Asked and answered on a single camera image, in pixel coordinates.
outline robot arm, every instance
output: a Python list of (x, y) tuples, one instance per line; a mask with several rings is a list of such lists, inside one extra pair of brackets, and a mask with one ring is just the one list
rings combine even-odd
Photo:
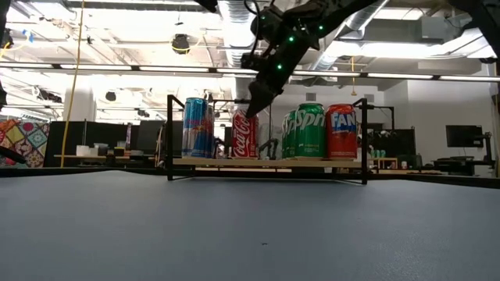
[[(216, 0), (195, 0), (209, 11), (216, 11)], [(250, 83), (252, 100), (247, 117), (252, 117), (283, 92), (283, 86), (309, 48), (319, 50), (319, 38), (327, 36), (354, 12), (377, 0), (310, 0), (285, 12), (265, 7), (255, 18), (252, 32), (270, 46), (261, 55), (248, 53), (241, 66), (258, 71)], [(500, 57), (500, 0), (449, 0), (469, 13), (488, 43)]]

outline blue and silver can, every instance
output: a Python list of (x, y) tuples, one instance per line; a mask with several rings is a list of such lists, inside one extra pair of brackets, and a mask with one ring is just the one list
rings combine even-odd
[(209, 109), (207, 110), (205, 128), (206, 128), (206, 158), (213, 158), (213, 150), (214, 150), (214, 126), (215, 126), (215, 112), (213, 111), (213, 107), (209, 105)]
[(184, 107), (182, 157), (206, 158), (208, 103), (203, 98), (188, 98)]

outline red can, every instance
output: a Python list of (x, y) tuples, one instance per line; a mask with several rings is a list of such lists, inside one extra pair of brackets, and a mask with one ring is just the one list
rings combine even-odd
[(352, 105), (331, 105), (327, 111), (327, 158), (358, 157), (356, 112)]
[(233, 153), (232, 158), (259, 157), (257, 148), (257, 129), (259, 118), (257, 116), (247, 119), (246, 110), (238, 109), (233, 116)]

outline table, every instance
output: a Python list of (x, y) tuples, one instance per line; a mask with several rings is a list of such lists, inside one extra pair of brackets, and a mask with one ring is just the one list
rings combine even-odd
[(386, 169), (384, 166), (385, 162), (393, 162), (395, 163), (395, 169), (398, 168), (398, 159), (397, 158), (371, 158), (368, 159), (368, 162), (372, 162), (373, 165), (376, 165), (378, 169)]
[[(56, 158), (61, 158), (61, 155), (54, 155)], [(64, 158), (67, 159), (80, 159), (80, 166), (84, 166), (83, 164), (86, 163), (106, 163), (107, 157), (105, 155), (103, 156), (79, 156), (79, 155), (64, 155)], [(155, 157), (151, 157), (149, 155), (144, 155), (144, 156), (115, 156), (115, 163), (121, 164), (121, 165), (126, 165), (129, 163), (137, 163), (137, 162), (147, 162), (147, 161), (154, 161)]]
[(117, 171), (1, 181), (2, 281), (500, 279), (500, 190)]
[(434, 162), (434, 168), (451, 175), (474, 176), (477, 165), (486, 165), (495, 167), (494, 162), (478, 160), (459, 160), (459, 159), (441, 159)]
[(372, 173), (385, 174), (385, 175), (442, 175), (441, 171), (436, 170), (408, 170), (408, 169), (372, 169)]

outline sprite can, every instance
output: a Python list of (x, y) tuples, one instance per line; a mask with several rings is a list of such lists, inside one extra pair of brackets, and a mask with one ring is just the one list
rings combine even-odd
[(283, 159), (295, 157), (295, 113), (290, 111), (283, 120), (283, 143), (281, 145)]
[(301, 104), (295, 117), (295, 157), (321, 160), (325, 156), (325, 111), (320, 104)]

